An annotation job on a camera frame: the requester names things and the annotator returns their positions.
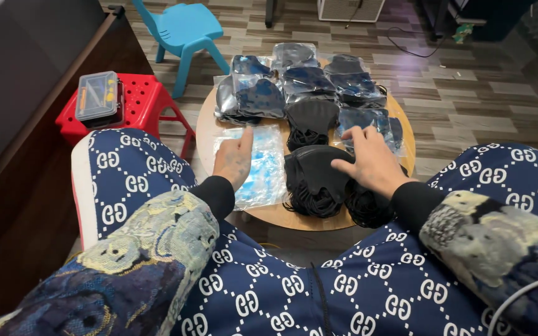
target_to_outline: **red plastic stool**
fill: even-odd
[[[191,138],[196,137],[192,127],[177,108],[176,103],[163,85],[153,75],[133,75],[118,73],[124,83],[124,123],[114,128],[132,127],[143,130],[159,138],[159,120],[179,121],[186,128],[186,138],[180,157],[184,158]],[[55,123],[61,128],[61,134],[72,146],[75,146],[90,131],[74,118],[78,90],[59,114]],[[161,115],[163,109],[171,107],[175,117]]]

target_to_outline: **tattooed hand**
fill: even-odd
[[[342,134],[342,139],[352,139],[356,163],[344,160],[333,160],[331,166],[340,172],[347,173],[361,186],[369,188],[392,199],[393,193],[402,184],[415,179],[404,175],[398,159],[389,150],[383,135],[373,126],[364,130],[354,126]]]
[[[230,181],[234,192],[242,187],[250,173],[252,139],[252,127],[248,126],[242,138],[223,140],[215,154],[213,175],[222,176]]]

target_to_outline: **child's chair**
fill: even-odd
[[[173,98],[183,95],[192,54],[198,50],[206,49],[221,70],[226,75],[229,73],[228,63],[213,43],[214,39],[223,36],[224,31],[205,5],[178,4],[166,8],[161,14],[153,14],[146,9],[142,0],[132,0],[132,3],[142,16],[149,33],[159,42],[155,62],[163,60],[165,50],[181,58]]]

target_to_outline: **plastic storage box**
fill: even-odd
[[[80,77],[76,120],[88,129],[115,126],[124,122],[124,88],[113,71]]]

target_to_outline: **pants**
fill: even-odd
[[[147,199],[197,185],[188,163],[142,131],[96,131],[92,139],[72,157],[85,244],[123,225]],[[538,215],[538,150],[468,148],[428,184]],[[396,221],[314,270],[271,256],[226,221],[220,233],[172,336],[327,336],[326,325],[338,336],[473,336],[486,334],[494,313]],[[504,320],[495,328],[515,334]]]

